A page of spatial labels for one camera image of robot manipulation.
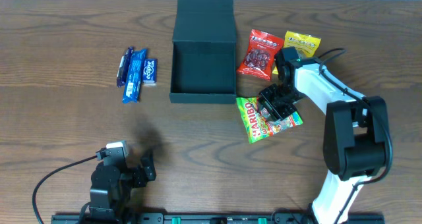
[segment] open box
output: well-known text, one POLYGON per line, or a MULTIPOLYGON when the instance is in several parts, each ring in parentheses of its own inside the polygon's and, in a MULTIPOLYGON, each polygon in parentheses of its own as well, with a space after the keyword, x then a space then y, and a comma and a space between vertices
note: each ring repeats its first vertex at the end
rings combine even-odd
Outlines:
POLYGON ((233 0, 177 0, 172 103, 235 103, 233 0))

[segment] red package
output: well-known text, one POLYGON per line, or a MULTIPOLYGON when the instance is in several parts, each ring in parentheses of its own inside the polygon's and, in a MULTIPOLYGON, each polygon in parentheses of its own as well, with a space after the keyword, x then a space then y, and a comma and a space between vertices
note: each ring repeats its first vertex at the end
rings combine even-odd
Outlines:
POLYGON ((271 66, 275 54, 283 47, 284 40, 259 30, 252 30, 245 59, 237 72, 271 80, 271 66))

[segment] white robotic arm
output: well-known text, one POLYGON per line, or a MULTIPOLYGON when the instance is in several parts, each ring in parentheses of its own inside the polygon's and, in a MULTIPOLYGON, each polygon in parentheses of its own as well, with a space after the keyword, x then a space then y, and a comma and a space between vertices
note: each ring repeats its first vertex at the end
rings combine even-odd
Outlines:
POLYGON ((276 64, 283 84, 263 90, 258 101, 273 119, 287 117, 305 96, 326 114, 323 151, 329 171, 311 207, 314 222, 343 223, 363 184, 385 166, 387 157, 379 123, 362 103, 371 104, 371 111, 387 122, 385 102, 348 88, 318 58, 300 59, 294 47, 282 49, 276 64), (355 135, 355 126, 367 127, 367 133, 355 135))

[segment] wooden table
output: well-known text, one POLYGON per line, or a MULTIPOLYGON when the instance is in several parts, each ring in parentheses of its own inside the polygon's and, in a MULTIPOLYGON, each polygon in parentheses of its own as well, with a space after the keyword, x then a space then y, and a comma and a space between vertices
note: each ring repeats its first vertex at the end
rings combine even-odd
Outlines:
MULTIPOLYGON (((251 29, 320 36, 317 54, 348 53, 332 74, 388 105, 394 164, 367 185, 352 211, 382 212, 387 223, 422 222, 422 2, 236 0, 238 62, 251 29)), ((236 105, 172 104, 171 37, 176 0, 0 0, 0 223, 36 223, 31 194, 50 171, 126 139, 130 162, 153 146, 158 173, 133 192, 137 210, 264 212, 304 210, 327 168, 324 115, 297 104, 304 124, 249 144, 236 105), (122 104, 115 75, 124 49, 158 59, 156 87, 122 104)), ((237 77, 238 94, 270 82, 237 77)), ((89 161, 48 179, 38 192, 46 223, 89 201, 89 161)))

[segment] yellow package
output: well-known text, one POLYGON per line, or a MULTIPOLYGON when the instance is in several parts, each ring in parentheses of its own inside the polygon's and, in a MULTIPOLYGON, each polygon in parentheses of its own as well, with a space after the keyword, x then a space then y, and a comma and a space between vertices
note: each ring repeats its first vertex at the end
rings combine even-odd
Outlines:
MULTIPOLYGON (((318 49, 320 42, 321 39, 315 36, 287 31, 286 36, 284 36, 283 47, 294 46, 296 48, 297 54, 299 54, 299 57, 303 59, 312 57, 315 54, 315 51, 318 49)), ((274 68, 272 73, 278 74, 277 68, 274 68)))

